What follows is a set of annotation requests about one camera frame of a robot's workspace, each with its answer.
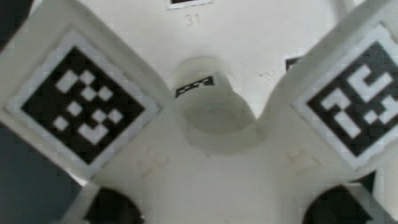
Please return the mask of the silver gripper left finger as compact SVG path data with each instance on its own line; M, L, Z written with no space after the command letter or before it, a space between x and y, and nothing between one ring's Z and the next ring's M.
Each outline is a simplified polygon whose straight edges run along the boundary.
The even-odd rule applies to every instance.
M57 224L144 224L146 218L128 196L89 183Z

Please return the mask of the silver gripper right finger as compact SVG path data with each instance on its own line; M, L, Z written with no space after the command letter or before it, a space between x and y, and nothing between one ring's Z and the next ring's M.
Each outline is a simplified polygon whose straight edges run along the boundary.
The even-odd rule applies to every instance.
M326 190L308 207L302 224L398 224L375 192L377 173Z

